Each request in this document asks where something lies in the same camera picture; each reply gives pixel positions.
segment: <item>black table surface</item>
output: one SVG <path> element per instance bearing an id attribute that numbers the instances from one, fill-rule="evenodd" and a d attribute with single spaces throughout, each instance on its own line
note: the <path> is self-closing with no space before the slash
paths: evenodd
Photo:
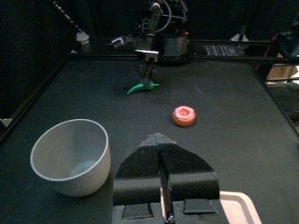
<path id="1" fill-rule="evenodd" d="M 221 191 L 252 199 L 263 223 L 298 223 L 298 135 L 248 65 L 159 67 L 153 80 L 159 88 L 127 96 L 137 83 L 133 61 L 68 62 L 0 149 L 0 223 L 108 224 L 117 167 L 157 132 L 207 160 Z M 187 128 L 171 118 L 180 105 L 197 115 Z M 107 183 L 84 198 L 56 193 L 29 162 L 43 132 L 75 118 L 105 127 L 112 153 Z"/>

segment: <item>pink object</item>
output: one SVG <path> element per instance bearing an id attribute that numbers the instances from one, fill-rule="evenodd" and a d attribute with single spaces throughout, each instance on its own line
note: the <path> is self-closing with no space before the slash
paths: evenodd
<path id="1" fill-rule="evenodd" d="M 219 192 L 219 200 L 229 224 L 262 224 L 250 197 L 242 192 Z"/>
<path id="2" fill-rule="evenodd" d="M 189 126 L 195 121 L 195 112 L 193 109 L 187 106 L 180 106 L 172 112 L 172 120 L 179 126 Z"/>

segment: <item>white tray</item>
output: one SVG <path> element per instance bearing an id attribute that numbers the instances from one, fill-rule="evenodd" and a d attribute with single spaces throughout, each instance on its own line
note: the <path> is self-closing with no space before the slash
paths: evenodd
<path id="1" fill-rule="evenodd" d="M 254 203 L 244 193 L 220 192 L 219 199 L 229 224 L 262 224 Z"/>

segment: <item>white cup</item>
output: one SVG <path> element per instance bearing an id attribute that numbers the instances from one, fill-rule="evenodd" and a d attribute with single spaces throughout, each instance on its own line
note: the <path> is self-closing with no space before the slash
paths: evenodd
<path id="1" fill-rule="evenodd" d="M 83 197 L 105 183 L 111 157 L 108 133 L 87 119 L 53 126 L 32 147 L 32 170 L 61 194 Z"/>

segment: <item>black panel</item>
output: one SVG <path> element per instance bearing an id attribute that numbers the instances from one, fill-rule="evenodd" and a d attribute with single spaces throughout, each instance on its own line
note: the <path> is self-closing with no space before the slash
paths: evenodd
<path id="1" fill-rule="evenodd" d="M 8 117 L 75 46 L 75 30 L 51 1 L 0 3 L 0 117 Z"/>

